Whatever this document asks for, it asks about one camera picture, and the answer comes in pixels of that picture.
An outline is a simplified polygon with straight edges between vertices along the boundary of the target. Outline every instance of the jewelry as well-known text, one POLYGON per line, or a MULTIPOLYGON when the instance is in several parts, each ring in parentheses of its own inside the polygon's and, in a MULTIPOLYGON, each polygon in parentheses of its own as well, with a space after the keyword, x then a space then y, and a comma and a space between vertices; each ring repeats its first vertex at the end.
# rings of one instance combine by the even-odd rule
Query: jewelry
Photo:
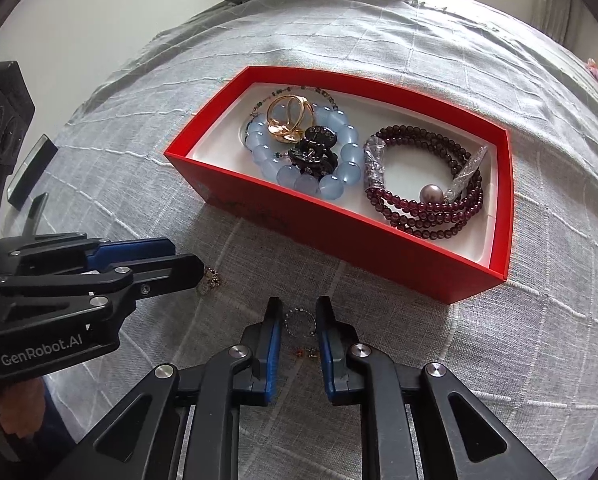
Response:
POLYGON ((466 184, 466 196, 462 191, 453 201, 444 202, 442 190, 428 184, 421 189, 419 200, 402 200, 384 188, 383 150, 386 146, 413 145, 434 153, 450 167, 453 177, 457 177, 468 164, 471 154, 458 142, 441 134, 434 134, 418 126, 388 126, 370 137, 365 145, 365 185, 366 196, 374 208, 383 214, 390 225, 417 238, 437 240, 451 238, 459 233, 468 220, 483 208, 482 177, 478 169, 473 171, 466 184), (393 211, 390 206, 410 215, 393 211), (430 230, 442 224, 453 223, 445 230, 430 230))
POLYGON ((314 346, 306 346, 306 347, 299 347, 294 351, 295 357, 299 359, 303 357, 308 357, 311 359, 318 359, 319 358, 319 349, 314 346))
POLYGON ((210 267, 205 267, 204 276, 197 284, 195 290, 199 296, 205 296, 208 292, 214 288, 217 288, 219 285, 221 285, 221 277, 219 276, 219 273, 210 267))
POLYGON ((298 95, 283 95, 281 97, 277 97, 274 101, 272 101, 268 107, 268 112, 266 113, 266 122, 268 123, 268 131, 279 142, 295 144, 299 142, 303 138, 304 130, 301 129, 300 124, 305 117, 306 110, 312 116, 312 123, 310 126, 314 126, 314 110, 312 109, 312 105, 310 102, 305 98, 298 95), (287 123, 283 124, 280 120, 274 118, 274 107, 277 104, 280 104, 282 101, 288 101, 288 105, 285 107, 285 111, 287 114, 287 123), (295 100, 299 103, 300 110, 299 110, 299 118, 296 122, 293 122, 291 118, 291 103, 295 100))
POLYGON ((477 153, 473 156, 468 158, 466 164, 464 164, 463 169, 459 172, 457 176, 454 177, 452 184, 448 188, 448 190, 444 193, 444 200, 446 202, 453 202, 455 198, 457 198, 461 191, 463 191, 466 186, 470 183, 470 179, 474 176, 474 174, 479 171, 479 165, 483 160, 483 157, 486 156, 488 152, 487 146, 481 146, 477 153))
POLYGON ((288 86, 276 90, 259 101, 252 110, 254 116, 241 130, 246 136, 241 139, 266 179, 307 195, 336 200, 343 195, 346 186, 361 180, 364 152, 357 144, 359 133, 326 91, 301 86, 302 90, 311 89, 325 96, 332 108, 311 104, 305 97, 294 94, 279 96, 293 89, 288 86), (263 116, 258 111, 268 100, 272 102, 263 116), (284 100, 301 104, 297 122, 292 118, 289 104, 285 109, 287 123, 284 124, 284 117, 277 113, 277 107, 284 106, 284 100), (313 125, 302 131, 300 124, 306 110, 312 115, 313 125), (286 153, 272 149, 273 140, 282 139, 295 143, 286 153), (340 156, 332 152, 337 143, 341 145, 340 156))
POLYGON ((304 308, 291 308, 288 312, 286 312, 284 314, 284 326, 285 326, 285 330, 286 332, 291 335, 292 337, 299 337, 299 338, 305 338, 305 337, 312 337, 316 334, 317 331, 317 320, 315 319, 314 315, 309 311, 309 310, 305 310, 304 308), (292 332, 292 330, 290 330, 290 327, 288 326, 288 321, 290 321, 293 317, 295 316, 302 316, 303 322, 305 323, 307 321, 308 326, 310 327, 307 331, 304 331, 303 334, 297 334, 292 332))

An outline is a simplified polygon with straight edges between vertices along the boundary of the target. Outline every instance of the white box liner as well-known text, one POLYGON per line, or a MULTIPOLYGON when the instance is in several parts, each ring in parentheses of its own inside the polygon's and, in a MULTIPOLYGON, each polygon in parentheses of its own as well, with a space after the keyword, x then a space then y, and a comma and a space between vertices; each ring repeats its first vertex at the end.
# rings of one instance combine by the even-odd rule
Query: white box liner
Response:
MULTIPOLYGON (((249 87, 192 147, 188 158, 265 180, 258 166, 252 161, 250 150, 240 142, 239 131, 253 106, 278 88, 282 88, 282 85, 253 84, 249 87)), ((297 90, 296 93, 307 97, 310 102, 319 105, 328 104, 325 98, 311 90, 297 90)), ((381 128, 393 124, 412 124, 431 132, 444 134, 471 153, 475 153, 480 146, 488 147, 488 153, 479 168, 483 178, 483 209, 470 219, 457 236, 450 239, 427 240, 431 244, 488 267, 496 221, 496 147, 471 133, 406 108, 340 92, 330 92, 330 95, 335 99, 339 109, 346 113, 349 123, 359 131, 361 146, 368 137, 381 128)), ((261 107, 261 113, 266 113, 269 102, 261 107)), ((275 142, 275 146, 271 148, 281 152, 287 151, 289 146, 289 144, 275 142)), ((337 144, 333 151, 339 155, 339 150, 340 145, 337 144)), ((402 199, 418 201, 419 191, 426 184, 437 184, 442 189, 447 189, 451 181, 452 175, 448 165, 432 153, 411 146, 387 147, 386 188, 402 199)), ((375 211, 374 206, 366 198, 363 179, 355 186, 348 187, 341 198, 330 203, 368 218, 384 221, 383 216, 375 211)), ((390 248, 386 247, 383 250, 389 251, 390 248)))

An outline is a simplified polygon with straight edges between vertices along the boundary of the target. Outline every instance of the logo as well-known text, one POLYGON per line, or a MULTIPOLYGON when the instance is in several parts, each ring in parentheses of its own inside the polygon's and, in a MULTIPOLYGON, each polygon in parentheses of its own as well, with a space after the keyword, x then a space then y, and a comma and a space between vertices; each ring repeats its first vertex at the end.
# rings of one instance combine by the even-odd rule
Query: logo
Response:
POLYGON ((26 348, 23 352, 19 352, 17 354, 3 354, 1 356, 1 362, 6 366, 18 365, 21 363, 25 363, 30 359, 38 359, 41 357, 45 357, 56 352, 61 352, 63 350, 68 350, 73 346, 80 346, 83 345, 83 341, 81 340, 81 334, 77 334, 76 336, 70 336, 70 340, 65 342, 63 339, 59 339, 51 344, 42 344, 36 348, 26 348))

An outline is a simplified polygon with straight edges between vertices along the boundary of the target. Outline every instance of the gray bedspread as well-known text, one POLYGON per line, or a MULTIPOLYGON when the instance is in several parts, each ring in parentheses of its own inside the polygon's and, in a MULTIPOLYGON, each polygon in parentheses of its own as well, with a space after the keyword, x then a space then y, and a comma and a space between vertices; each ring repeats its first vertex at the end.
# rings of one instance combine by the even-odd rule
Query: gray bedspread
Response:
MULTIPOLYGON (((167 236, 223 285, 145 300, 118 351, 52 374, 83 436, 153 366, 204 362, 257 322, 268 296, 332 297, 397 362, 451 370, 552 471, 598 464, 598 86, 527 25, 471 0, 253 0, 157 36, 60 133, 35 192, 47 232, 167 236), (409 86, 509 128, 515 218, 506 284, 451 306, 205 205, 162 156, 243 67, 335 70, 409 86)), ((5 222, 16 234, 22 218, 5 222)), ((274 405, 242 410, 242 479, 360 479, 359 412, 332 408, 319 365, 284 339, 274 405)))

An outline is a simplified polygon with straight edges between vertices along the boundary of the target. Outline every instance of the small chain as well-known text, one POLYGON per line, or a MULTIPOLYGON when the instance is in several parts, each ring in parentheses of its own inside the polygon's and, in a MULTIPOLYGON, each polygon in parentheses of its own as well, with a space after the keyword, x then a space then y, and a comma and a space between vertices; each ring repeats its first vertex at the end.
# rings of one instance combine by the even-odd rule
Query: small chain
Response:
POLYGON ((219 273, 210 267, 205 267, 204 276, 196 286, 196 292, 200 296, 205 296, 219 285, 221 285, 221 277, 219 276, 219 273))
POLYGON ((256 111, 259 110, 259 108, 261 108, 266 101, 269 101, 270 99, 275 99, 275 98, 279 97, 280 94, 282 94, 284 92, 291 92, 292 90, 295 90, 297 88, 299 88, 301 90, 312 90, 312 91, 316 92, 317 94, 322 95, 330 102, 333 110, 338 110, 338 106, 336 106, 335 99, 328 92, 326 92, 325 90, 322 90, 321 88, 317 88, 316 86, 288 86, 286 88, 279 88, 278 90, 273 91, 268 97, 259 101, 255 105, 255 107, 252 108, 250 115, 255 117, 257 115, 256 111))
POLYGON ((307 311, 304 308, 291 308, 288 312, 285 313, 284 326, 285 326, 286 332, 288 334, 290 334, 292 337, 299 337, 299 338, 313 337, 317 331, 317 320, 314 318, 314 316, 312 315, 312 313, 310 311, 307 311), (312 320, 312 328, 310 329, 310 331, 307 334, 298 335, 298 334, 292 333, 292 330, 290 330, 290 327, 288 326, 288 320, 290 319, 291 316, 295 316, 297 314, 309 316, 310 319, 312 320))

